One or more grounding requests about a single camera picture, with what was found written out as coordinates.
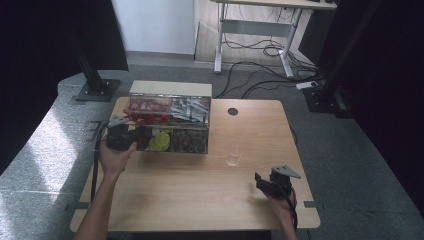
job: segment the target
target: clear plastic cup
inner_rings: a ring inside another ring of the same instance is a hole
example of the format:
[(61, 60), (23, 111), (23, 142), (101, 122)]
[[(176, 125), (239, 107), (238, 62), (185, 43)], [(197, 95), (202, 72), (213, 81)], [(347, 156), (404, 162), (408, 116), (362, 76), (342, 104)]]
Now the clear plastic cup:
[(231, 139), (228, 144), (228, 157), (227, 164), (231, 167), (235, 167), (240, 162), (241, 157), (244, 153), (244, 146), (240, 140)]

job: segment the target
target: wooden table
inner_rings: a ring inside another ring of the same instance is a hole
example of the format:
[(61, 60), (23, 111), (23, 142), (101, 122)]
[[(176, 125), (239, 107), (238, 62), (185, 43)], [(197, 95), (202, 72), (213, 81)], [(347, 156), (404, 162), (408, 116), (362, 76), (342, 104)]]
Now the wooden table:
[[(293, 71), (287, 59), (290, 46), (293, 42), (294, 34), (299, 23), (303, 9), (317, 10), (336, 10), (337, 5), (326, 3), (324, 0), (313, 2), (308, 0), (211, 0), (221, 4), (221, 11), (218, 13), (218, 45), (215, 51), (215, 73), (221, 73), (222, 62), (222, 35), (223, 33), (275, 36), (287, 38), (287, 44), (284, 50), (280, 50), (280, 58), (283, 63), (285, 73), (288, 78), (293, 77)], [(227, 4), (246, 4), (256, 6), (272, 6), (295, 8), (294, 18), (290, 24), (271, 23), (271, 22), (253, 22), (245, 20), (231, 20), (225, 18), (225, 9)]]
[[(129, 98), (118, 99), (121, 114)], [(228, 114), (229, 108), (238, 115)], [(236, 167), (226, 163), (231, 139), (243, 141), (244, 155)], [(135, 152), (116, 185), (109, 231), (222, 231), (278, 229), (271, 207), (256, 188), (254, 173), (268, 179), (271, 167), (287, 164), (301, 175), (296, 189), (299, 228), (316, 228), (320, 219), (299, 159), (287, 118), (279, 101), (213, 99), (209, 153)], [(99, 169), (98, 184), (102, 179)], [(92, 174), (80, 202), (90, 201)], [(77, 209), (76, 231), (86, 213)]]

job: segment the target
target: gray carpet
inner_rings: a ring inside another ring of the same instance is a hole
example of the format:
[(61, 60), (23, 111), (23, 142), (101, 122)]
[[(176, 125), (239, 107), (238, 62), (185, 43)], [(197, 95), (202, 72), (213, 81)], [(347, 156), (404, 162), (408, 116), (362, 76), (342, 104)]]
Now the gray carpet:
[[(251, 73), (235, 71), (230, 88), (244, 83)], [(0, 239), (73, 237), (69, 224), (92, 163), (90, 139), (96, 121), (108, 119), (115, 100), (128, 94), (133, 80), (211, 83), (216, 96), (225, 87), (228, 70), (215, 75), (212, 69), (204, 68), (130, 65), (130, 73), (101, 71), (101, 76), (122, 80), (114, 99), (110, 103), (76, 104), (71, 99), (84, 78), (79, 74), (62, 81), (50, 112), (0, 177)], [(248, 86), (270, 79), (269, 75), (257, 73), (246, 87), (224, 98), (241, 98)], [(302, 93), (292, 87), (257, 89), (249, 98), (280, 100), (295, 130), (299, 155), (321, 218), (319, 228), (299, 230), (300, 239), (424, 239), (422, 216), (354, 120), (309, 112)], [(57, 130), (55, 136), (46, 134), (51, 128)], [(211, 239), (223, 239), (219, 234), (210, 234)], [(246, 239), (245, 235), (227, 237)], [(280, 231), (272, 235), (273, 239), (282, 239)], [(173, 237), (152, 233), (110, 236), (205, 238), (182, 233)]]

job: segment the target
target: desk leg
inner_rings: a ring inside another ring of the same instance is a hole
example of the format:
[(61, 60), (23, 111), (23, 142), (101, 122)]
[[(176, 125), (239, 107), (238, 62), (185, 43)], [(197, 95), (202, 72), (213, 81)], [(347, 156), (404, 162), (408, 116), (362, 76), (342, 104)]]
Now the desk leg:
[(293, 42), (294, 34), (296, 33), (297, 26), (299, 24), (300, 16), (302, 15), (302, 9), (297, 8), (296, 13), (294, 15), (294, 21), (292, 23), (292, 27), (290, 29), (289, 36), (287, 37), (287, 45), (284, 47), (284, 50), (280, 50), (280, 58), (281, 62), (283, 63), (284, 71), (286, 71), (286, 75), (288, 78), (293, 78), (293, 71), (291, 70), (289, 61), (287, 59), (287, 55), (290, 51), (290, 46)]
[(221, 15), (218, 22), (218, 46), (215, 50), (215, 69), (216, 74), (221, 73), (221, 63), (222, 63), (222, 22), (224, 21), (224, 12), (225, 12), (225, 3), (221, 4)]

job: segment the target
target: yellow-green object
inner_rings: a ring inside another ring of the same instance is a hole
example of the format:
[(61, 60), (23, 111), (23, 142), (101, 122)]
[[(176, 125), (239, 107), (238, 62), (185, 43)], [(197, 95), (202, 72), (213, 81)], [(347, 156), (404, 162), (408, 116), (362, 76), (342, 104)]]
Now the yellow-green object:
[(167, 144), (167, 145), (165, 145), (165, 146), (159, 146), (159, 145), (157, 145), (157, 144), (156, 144), (155, 138), (152, 138), (152, 139), (150, 139), (150, 141), (149, 141), (149, 147), (150, 147), (150, 150), (152, 150), (152, 151), (155, 151), (155, 152), (163, 152), (163, 151), (166, 151), (166, 149), (168, 149), (168, 147), (169, 147), (169, 142), (168, 142), (168, 144)]
[(161, 132), (165, 132), (165, 133), (170, 133), (171, 132), (171, 128), (161, 128), (160, 131)]
[(160, 132), (155, 137), (155, 145), (160, 146), (160, 147), (165, 147), (165, 146), (169, 145), (169, 140), (170, 140), (170, 137), (167, 133)]

